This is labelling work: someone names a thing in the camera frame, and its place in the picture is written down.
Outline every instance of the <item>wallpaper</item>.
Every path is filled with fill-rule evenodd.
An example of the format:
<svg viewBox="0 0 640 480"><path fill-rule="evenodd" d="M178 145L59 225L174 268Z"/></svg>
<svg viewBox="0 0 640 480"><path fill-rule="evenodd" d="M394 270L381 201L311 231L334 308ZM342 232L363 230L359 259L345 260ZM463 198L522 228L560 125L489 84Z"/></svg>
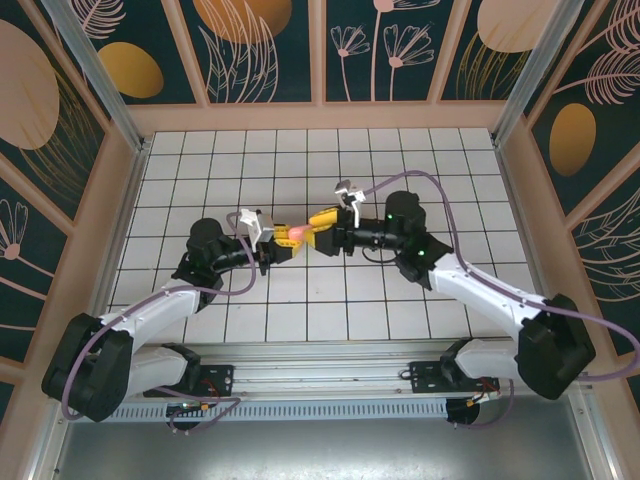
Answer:
<svg viewBox="0 0 640 480"><path fill-rule="evenodd" d="M126 104L195 103L159 0L68 1Z"/></svg>
<svg viewBox="0 0 640 480"><path fill-rule="evenodd" d="M13 385L10 383L0 382L0 425L2 425L2 419L9 406L9 400L11 400L11 394L13 393Z"/></svg>
<svg viewBox="0 0 640 480"><path fill-rule="evenodd" d="M442 100L506 100L558 0L472 0Z"/></svg>
<svg viewBox="0 0 640 480"><path fill-rule="evenodd" d="M573 230L582 264L604 318L640 338L640 170ZM613 332L622 355L632 350Z"/></svg>
<svg viewBox="0 0 640 480"><path fill-rule="evenodd" d="M573 42L573 39L576 36L576 33L578 33L578 30L580 30L580 27L582 26L582 23L584 22L585 17L591 10L591 7L593 7L594 2L595 0L585 0L585 2L582 4L582 8L580 9L580 13L578 14L575 22L573 22L571 26L567 26L567 28L569 29L569 33L567 34L564 41L562 42L560 49L556 53L555 58L551 62L551 65L549 65L549 68L547 69L544 77L540 81L540 84L538 85L536 90L533 92L533 95L531 95L531 98L529 99L529 103L527 103L527 106L524 108L524 114L526 116L529 116L529 114L531 113L531 110L533 110L533 107L535 107L536 103L538 102L538 99L540 98L542 91L547 87L549 77L551 77L553 72L556 71L556 68L558 68L558 64L562 60L562 57L564 57L564 54L567 52L567 49L569 48L569 45L571 45L571 42Z"/></svg>
<svg viewBox="0 0 640 480"><path fill-rule="evenodd" d="M569 213L640 141L640 5L611 1L533 126Z"/></svg>
<svg viewBox="0 0 640 480"><path fill-rule="evenodd" d="M329 0L326 100L426 100L451 6L440 0Z"/></svg>
<svg viewBox="0 0 640 480"><path fill-rule="evenodd" d="M0 179L0 356L24 361L66 241Z"/></svg>
<svg viewBox="0 0 640 480"><path fill-rule="evenodd" d="M104 131L16 0L0 45L0 155L73 219Z"/></svg>
<svg viewBox="0 0 640 480"><path fill-rule="evenodd" d="M107 108L104 106L104 103L102 103L102 99L96 93L95 89L93 88L93 85L91 85L91 82L87 80L87 77L84 74L82 67L80 66L80 64L78 63L78 60L69 49L67 42L64 41L64 39L60 36L58 29L53 25L53 22L51 21L51 17L49 17L49 14L47 13L47 10L44 8L44 6L42 5L42 2L40 0L35 0L35 5L40 9L40 13L42 13L42 16L49 24L49 27L55 33L56 37L58 38L58 43L60 43L64 48L65 52L67 52L67 56L73 63L73 66L76 67L76 70L78 71L78 73L82 75L84 83L87 85L87 87L89 87L89 90L91 90L91 94L93 95L93 98L95 98L98 104L100 105L100 109L102 110L102 113L104 113L104 115L107 117L108 120L111 120L111 114L109 113Z"/></svg>
<svg viewBox="0 0 640 480"><path fill-rule="evenodd" d="M311 101L307 0L180 0L211 103Z"/></svg>
<svg viewBox="0 0 640 480"><path fill-rule="evenodd" d="M640 375L629 377L627 383L629 384L631 395L633 395L633 399L636 401L636 407L638 411L640 411Z"/></svg>

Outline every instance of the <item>yellow circle pattern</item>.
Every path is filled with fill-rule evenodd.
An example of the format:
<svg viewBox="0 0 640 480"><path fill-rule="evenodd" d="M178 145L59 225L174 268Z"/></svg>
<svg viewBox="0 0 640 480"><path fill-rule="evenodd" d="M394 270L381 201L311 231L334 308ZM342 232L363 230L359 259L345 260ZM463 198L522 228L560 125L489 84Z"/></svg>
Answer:
<svg viewBox="0 0 640 480"><path fill-rule="evenodd" d="M234 43L262 42L264 35L251 27L245 2L256 22L262 18L274 37L289 23L291 0L193 0L202 21L219 37Z"/></svg>
<svg viewBox="0 0 640 480"><path fill-rule="evenodd" d="M134 98L150 98L162 91L162 70L140 47L114 42L102 47L98 56L120 93Z"/></svg>
<svg viewBox="0 0 640 480"><path fill-rule="evenodd" d="M25 150L44 146L58 125L56 72L38 44L0 20L0 138Z"/></svg>
<svg viewBox="0 0 640 480"><path fill-rule="evenodd" d="M484 0L478 11L478 34L496 52L532 50L559 0Z"/></svg>
<svg viewBox="0 0 640 480"><path fill-rule="evenodd" d="M570 103L553 122L549 154L560 175L570 177L587 163L596 143L596 119L587 107Z"/></svg>

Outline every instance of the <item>enclosure wall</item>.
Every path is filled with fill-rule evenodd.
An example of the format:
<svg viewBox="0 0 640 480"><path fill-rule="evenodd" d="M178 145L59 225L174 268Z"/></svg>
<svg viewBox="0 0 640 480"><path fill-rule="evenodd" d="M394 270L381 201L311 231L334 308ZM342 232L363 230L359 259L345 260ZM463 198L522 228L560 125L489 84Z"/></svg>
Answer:
<svg viewBox="0 0 640 480"><path fill-rule="evenodd" d="M37 434L55 346L89 307L132 151L29 2L3 2L0 44L0 477L9 479Z"/></svg>
<svg viewBox="0 0 640 480"><path fill-rule="evenodd" d="M504 153L548 292L640 336L640 9L587 1ZM596 370L632 360L631 344L588 325ZM638 376L597 387L616 448L640 468Z"/></svg>
<svg viewBox="0 0 640 480"><path fill-rule="evenodd" d="M71 5L151 134L492 128L558 0L95 3Z"/></svg>

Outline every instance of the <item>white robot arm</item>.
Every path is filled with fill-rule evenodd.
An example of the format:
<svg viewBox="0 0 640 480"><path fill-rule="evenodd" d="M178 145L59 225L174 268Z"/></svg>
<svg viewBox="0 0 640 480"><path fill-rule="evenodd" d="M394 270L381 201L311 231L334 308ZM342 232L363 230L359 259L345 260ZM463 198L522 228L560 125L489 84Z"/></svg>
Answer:
<svg viewBox="0 0 640 480"><path fill-rule="evenodd" d="M452 388L463 379L481 377L521 378L539 395L556 399L594 358L595 351L581 320L548 314L511 297L536 304L575 310L566 297L552 300L527 293L476 269L461 265L453 249L430 235L426 214L418 196L394 192L386 202L383 220L362 218L357 208L363 198L350 185L339 184L340 206L310 219L305 240L319 252L332 256L352 255L356 247L394 251L394 263L410 282L454 298L484 314L511 339L462 339L441 358L441 372ZM108 417L131 395L160 386L191 392L199 379L199 358L181 345L163 345L140 353L139 348L172 322L208 305L213 297L196 290L170 293L176 286L219 289L220 275L255 262L261 272L274 263L291 259L300 245L287 237L287 227L275 227L261 212L244 211L249 225L253 258L237 239L222 234L213 219L196 222L187 242L187 253L172 280L161 290L167 294L142 303L109 331L94 357L87 357L74 381L69 405L94 421ZM65 332L42 383L43 391L61 399L71 365L87 340L116 318L79 315Z"/></svg>

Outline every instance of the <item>grid floor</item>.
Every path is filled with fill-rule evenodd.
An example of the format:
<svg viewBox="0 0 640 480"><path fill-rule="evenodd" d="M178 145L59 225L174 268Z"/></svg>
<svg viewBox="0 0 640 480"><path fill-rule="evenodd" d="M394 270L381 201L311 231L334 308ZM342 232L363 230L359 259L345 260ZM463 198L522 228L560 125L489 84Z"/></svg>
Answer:
<svg viewBox="0 0 640 480"><path fill-rule="evenodd" d="M465 258L533 291L516 223L485 129L347 129L160 132L141 185L110 309L161 287L176 268L196 220L239 206L271 212L276 223L305 224L335 205L338 179L368 188L403 170L437 175L452 201ZM382 217L398 189L420 196L427 228L450 243L438 193L411 177L376 192L363 216ZM224 276L247 284L249 270ZM311 248L275 266L240 297L219 296L154 339L185 343L379 340L502 336L493 322L462 304L404 280L393 265L325 257Z"/></svg>

